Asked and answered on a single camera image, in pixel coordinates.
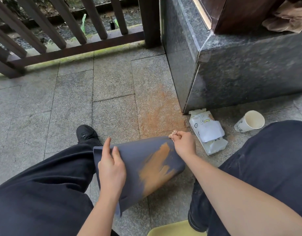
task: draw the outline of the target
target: wet wipes package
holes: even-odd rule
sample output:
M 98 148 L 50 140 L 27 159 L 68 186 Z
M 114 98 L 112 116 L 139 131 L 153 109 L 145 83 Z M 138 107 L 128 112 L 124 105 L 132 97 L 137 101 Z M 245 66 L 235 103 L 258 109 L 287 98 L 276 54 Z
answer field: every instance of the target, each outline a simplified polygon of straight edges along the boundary
M 211 112 L 204 108 L 190 111 L 189 114 L 189 123 L 207 155 L 224 150 L 228 141 L 223 139 L 224 130 L 220 122 L 214 120 Z

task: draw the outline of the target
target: black pants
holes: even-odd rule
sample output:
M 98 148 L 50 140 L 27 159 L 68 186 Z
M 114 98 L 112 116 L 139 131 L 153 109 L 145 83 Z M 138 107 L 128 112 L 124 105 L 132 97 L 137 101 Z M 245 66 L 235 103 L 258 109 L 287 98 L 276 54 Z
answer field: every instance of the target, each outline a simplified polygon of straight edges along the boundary
M 280 200 L 302 216 L 301 121 L 270 124 L 248 139 L 219 168 Z M 200 227 L 208 227 L 208 236 L 230 236 L 201 188 L 194 187 L 190 207 Z
M 0 236 L 76 236 L 93 209 L 84 192 L 98 145 L 71 146 L 0 185 Z
M 75 236 L 93 209 L 84 194 L 95 172 L 90 139 L 30 167 L 0 186 L 0 236 Z M 302 122 L 273 123 L 220 167 L 302 216 Z M 229 235 L 202 194 L 193 197 L 209 236 Z

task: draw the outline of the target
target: rust stain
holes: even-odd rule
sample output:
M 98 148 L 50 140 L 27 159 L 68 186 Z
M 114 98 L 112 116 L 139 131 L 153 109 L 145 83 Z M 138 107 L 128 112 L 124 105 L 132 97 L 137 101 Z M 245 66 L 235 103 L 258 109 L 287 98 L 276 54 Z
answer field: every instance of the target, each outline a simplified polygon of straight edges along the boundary
M 145 161 L 145 165 L 139 173 L 140 180 L 144 183 L 144 197 L 156 191 L 174 176 L 175 170 L 168 172 L 169 166 L 163 165 L 169 152 L 168 144 L 164 143 L 159 150 L 150 155 Z
M 141 135 L 186 127 L 176 94 L 159 84 L 155 93 L 149 94 L 140 111 Z

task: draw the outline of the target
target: paper cup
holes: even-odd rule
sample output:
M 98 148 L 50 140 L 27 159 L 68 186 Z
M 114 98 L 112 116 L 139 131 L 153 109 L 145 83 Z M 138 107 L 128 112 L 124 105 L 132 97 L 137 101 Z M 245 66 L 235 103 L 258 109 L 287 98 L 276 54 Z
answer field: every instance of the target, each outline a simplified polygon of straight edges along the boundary
M 254 129 L 259 129 L 264 126 L 264 117 L 261 113 L 251 110 L 234 125 L 238 132 L 246 132 Z

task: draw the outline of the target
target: wooden post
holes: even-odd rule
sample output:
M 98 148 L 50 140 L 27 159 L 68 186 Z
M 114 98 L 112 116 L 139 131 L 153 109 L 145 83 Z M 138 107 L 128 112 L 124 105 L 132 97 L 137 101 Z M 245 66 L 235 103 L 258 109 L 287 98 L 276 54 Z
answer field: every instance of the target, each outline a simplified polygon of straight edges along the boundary
M 138 0 L 147 48 L 161 45 L 159 0 Z

